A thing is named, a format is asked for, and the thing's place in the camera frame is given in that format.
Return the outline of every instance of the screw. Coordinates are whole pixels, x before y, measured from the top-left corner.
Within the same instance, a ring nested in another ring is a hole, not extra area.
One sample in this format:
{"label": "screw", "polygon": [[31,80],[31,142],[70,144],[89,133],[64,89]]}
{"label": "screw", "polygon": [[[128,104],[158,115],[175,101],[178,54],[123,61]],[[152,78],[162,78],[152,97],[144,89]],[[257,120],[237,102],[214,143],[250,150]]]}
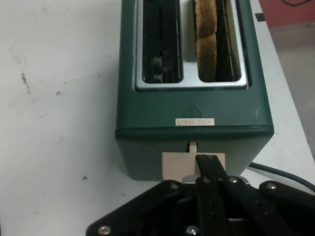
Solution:
{"label": "screw", "polygon": [[111,232],[112,232],[112,229],[109,226],[101,226],[98,229],[99,235],[110,235]]}
{"label": "screw", "polygon": [[179,186],[176,183],[171,183],[171,188],[177,189],[177,188],[179,188]]}
{"label": "screw", "polygon": [[228,179],[228,181],[230,181],[231,183],[237,183],[238,182],[237,178],[235,178],[235,177],[230,177]]}
{"label": "screw", "polygon": [[207,177],[204,177],[202,181],[203,181],[204,183],[211,183],[211,181],[210,181]]}
{"label": "screw", "polygon": [[186,229],[186,234],[189,235],[198,235],[199,233],[199,228],[197,226],[194,225],[190,225],[187,227]]}
{"label": "screw", "polygon": [[276,189],[277,187],[273,183],[267,183],[267,188]]}

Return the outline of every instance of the red object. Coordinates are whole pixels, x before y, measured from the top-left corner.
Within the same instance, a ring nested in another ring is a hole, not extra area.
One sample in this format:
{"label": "red object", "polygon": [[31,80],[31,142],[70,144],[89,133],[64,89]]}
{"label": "red object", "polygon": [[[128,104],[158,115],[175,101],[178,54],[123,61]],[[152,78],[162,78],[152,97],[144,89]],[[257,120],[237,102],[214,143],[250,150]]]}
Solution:
{"label": "red object", "polygon": [[[304,0],[287,0],[299,3]],[[269,27],[315,21],[315,0],[301,6],[288,6],[281,0],[259,0]]]}

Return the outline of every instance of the label sticker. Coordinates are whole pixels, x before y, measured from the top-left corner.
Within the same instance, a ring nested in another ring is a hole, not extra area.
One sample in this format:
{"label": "label sticker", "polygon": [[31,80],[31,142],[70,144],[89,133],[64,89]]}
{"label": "label sticker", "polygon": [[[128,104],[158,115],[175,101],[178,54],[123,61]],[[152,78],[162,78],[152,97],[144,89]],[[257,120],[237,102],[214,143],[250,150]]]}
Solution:
{"label": "label sticker", "polygon": [[214,126],[214,118],[177,118],[176,126]]}

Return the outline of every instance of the toaster slot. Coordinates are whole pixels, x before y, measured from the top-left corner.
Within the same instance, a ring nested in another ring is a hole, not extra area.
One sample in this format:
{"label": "toaster slot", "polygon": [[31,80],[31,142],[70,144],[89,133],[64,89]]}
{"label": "toaster slot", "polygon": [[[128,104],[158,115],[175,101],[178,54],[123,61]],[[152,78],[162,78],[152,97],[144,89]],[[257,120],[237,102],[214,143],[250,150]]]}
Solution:
{"label": "toaster slot", "polygon": [[143,2],[143,81],[179,83],[183,79],[179,0]]}

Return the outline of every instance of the floor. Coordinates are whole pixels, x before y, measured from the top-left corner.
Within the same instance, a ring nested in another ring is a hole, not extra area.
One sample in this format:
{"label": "floor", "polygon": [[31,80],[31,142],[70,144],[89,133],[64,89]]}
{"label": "floor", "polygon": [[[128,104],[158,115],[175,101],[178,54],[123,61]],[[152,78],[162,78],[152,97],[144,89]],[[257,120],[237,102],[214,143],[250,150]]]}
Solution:
{"label": "floor", "polygon": [[315,157],[315,22],[270,28],[270,33]]}

